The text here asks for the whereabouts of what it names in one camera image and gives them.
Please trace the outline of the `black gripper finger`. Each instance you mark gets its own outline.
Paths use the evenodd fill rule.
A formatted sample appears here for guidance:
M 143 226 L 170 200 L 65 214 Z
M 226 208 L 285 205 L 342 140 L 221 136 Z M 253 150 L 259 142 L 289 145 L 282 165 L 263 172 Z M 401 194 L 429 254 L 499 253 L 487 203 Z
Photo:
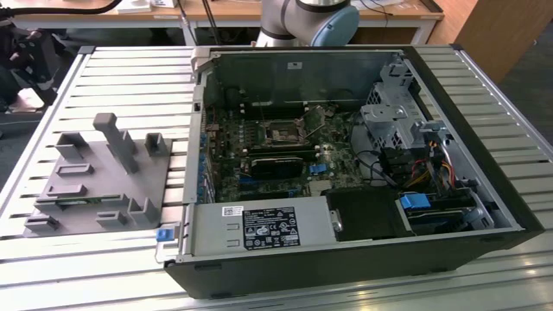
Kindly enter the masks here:
M 42 100 L 43 104 L 51 104 L 57 97 L 57 91 L 53 86 L 54 78 L 46 78 L 46 76 L 38 76 L 35 87 L 38 92 L 38 97 Z

